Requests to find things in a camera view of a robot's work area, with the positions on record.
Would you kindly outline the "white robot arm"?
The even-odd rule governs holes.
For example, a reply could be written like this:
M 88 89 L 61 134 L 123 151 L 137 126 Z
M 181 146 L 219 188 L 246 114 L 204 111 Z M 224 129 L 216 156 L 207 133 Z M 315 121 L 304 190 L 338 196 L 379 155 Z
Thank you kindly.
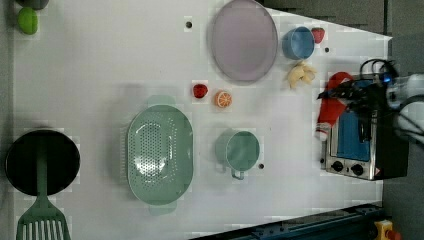
M 318 99 L 337 99 L 359 118 L 377 112 L 376 118 L 393 117 L 390 127 L 401 138 L 423 143 L 423 75 L 383 76 L 375 83 L 347 81 L 325 90 Z

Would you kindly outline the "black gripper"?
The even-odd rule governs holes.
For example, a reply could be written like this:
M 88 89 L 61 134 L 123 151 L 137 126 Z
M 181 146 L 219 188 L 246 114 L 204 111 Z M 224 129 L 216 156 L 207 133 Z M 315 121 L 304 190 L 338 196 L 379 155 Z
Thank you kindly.
M 330 98 L 348 99 L 348 109 L 358 115 L 388 109 L 386 88 L 376 83 L 346 81 L 318 95 L 318 99 Z

